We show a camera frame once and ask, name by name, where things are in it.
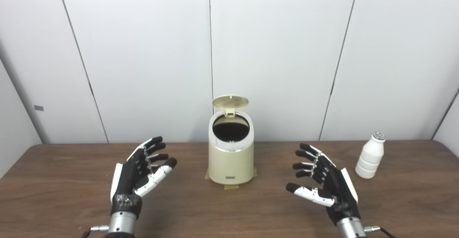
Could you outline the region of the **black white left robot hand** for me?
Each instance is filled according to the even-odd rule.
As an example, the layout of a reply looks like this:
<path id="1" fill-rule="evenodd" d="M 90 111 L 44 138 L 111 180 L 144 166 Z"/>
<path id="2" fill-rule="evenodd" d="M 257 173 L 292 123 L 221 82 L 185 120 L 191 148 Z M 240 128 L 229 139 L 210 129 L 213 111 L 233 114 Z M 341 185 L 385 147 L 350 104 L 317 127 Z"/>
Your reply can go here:
<path id="1" fill-rule="evenodd" d="M 138 145 L 124 163 L 117 163 L 110 188 L 110 214 L 128 212 L 136 218 L 142 198 L 151 192 L 177 165 L 175 158 L 156 152 L 166 148 L 161 136 Z"/>

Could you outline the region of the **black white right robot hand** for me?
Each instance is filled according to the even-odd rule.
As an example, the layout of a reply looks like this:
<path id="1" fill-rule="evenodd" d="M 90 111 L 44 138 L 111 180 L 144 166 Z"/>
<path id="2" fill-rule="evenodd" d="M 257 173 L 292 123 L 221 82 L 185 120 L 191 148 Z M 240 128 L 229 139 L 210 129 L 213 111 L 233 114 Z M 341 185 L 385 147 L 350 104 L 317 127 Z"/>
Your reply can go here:
<path id="1" fill-rule="evenodd" d="M 312 145 L 300 143 L 300 149 L 295 151 L 298 157 L 308 162 L 298 162 L 292 165 L 297 178 L 310 177 L 317 187 L 306 187 L 289 182 L 286 190 L 308 199 L 311 202 L 326 207 L 328 217 L 334 225 L 345 218 L 361 219 L 358 209 L 358 195 L 346 168 L 339 169 L 325 153 Z"/>

